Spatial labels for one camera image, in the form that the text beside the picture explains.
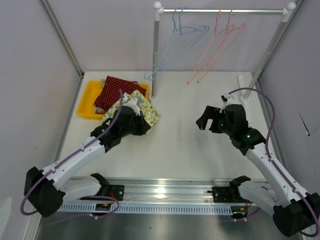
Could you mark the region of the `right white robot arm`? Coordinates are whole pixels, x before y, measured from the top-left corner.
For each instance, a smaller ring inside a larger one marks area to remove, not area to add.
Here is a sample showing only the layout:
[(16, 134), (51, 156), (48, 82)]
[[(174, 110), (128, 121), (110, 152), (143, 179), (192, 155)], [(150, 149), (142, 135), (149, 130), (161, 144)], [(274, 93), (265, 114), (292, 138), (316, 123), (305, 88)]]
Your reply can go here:
[(223, 109), (206, 106), (196, 121), (204, 130), (211, 120), (209, 130), (226, 134), (232, 145), (248, 158), (262, 173), (272, 190), (257, 186), (248, 177), (234, 179), (234, 186), (228, 189), (228, 196), (234, 202), (242, 199), (256, 204), (269, 214), (278, 230), (286, 237), (302, 233), (316, 226), (315, 236), (320, 233), (320, 196), (310, 194), (297, 183), (273, 154), (267, 153), (267, 141), (255, 128), (249, 126), (246, 112), (240, 104), (228, 104)]

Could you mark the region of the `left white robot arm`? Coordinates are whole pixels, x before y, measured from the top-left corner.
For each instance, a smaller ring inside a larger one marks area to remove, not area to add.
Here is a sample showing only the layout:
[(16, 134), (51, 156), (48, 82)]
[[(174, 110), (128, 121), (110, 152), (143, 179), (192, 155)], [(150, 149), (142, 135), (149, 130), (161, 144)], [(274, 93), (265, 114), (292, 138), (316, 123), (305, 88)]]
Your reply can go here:
[(65, 159), (38, 169), (32, 167), (26, 173), (24, 201), (29, 201), (35, 211), (46, 218), (64, 204), (77, 199), (116, 201), (110, 195), (110, 184), (99, 173), (75, 182), (69, 179), (91, 161), (106, 154), (121, 143), (122, 138), (142, 136), (150, 130), (142, 110), (136, 105), (124, 105), (115, 111), (112, 118), (96, 127), (80, 148)]

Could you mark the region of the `lemon print skirt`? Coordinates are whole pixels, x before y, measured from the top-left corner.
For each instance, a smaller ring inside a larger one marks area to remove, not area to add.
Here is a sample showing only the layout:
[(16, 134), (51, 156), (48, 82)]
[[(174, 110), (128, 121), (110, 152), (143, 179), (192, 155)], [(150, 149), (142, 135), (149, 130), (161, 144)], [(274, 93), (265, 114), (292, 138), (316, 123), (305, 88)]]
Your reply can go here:
[(138, 90), (135, 90), (131, 94), (124, 93), (122, 104), (129, 107), (132, 107), (133, 104), (135, 104), (136, 107), (134, 110), (137, 110), (137, 107), (139, 107), (140, 115), (143, 116), (144, 120), (150, 126), (146, 131), (146, 134), (150, 133), (161, 118), (161, 115), (156, 111), (152, 104)]

